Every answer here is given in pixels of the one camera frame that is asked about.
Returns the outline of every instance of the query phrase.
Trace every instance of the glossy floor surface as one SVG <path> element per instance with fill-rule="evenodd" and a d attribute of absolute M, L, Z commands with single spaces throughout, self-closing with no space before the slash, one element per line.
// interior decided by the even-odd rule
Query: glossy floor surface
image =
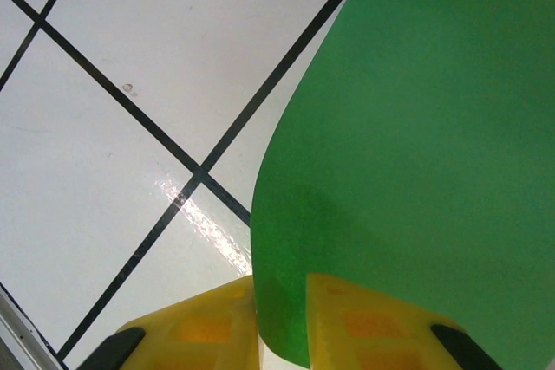
<path fill-rule="evenodd" d="M 258 168 L 328 1 L 0 0 L 0 280 L 64 366 L 251 272 Z"/>

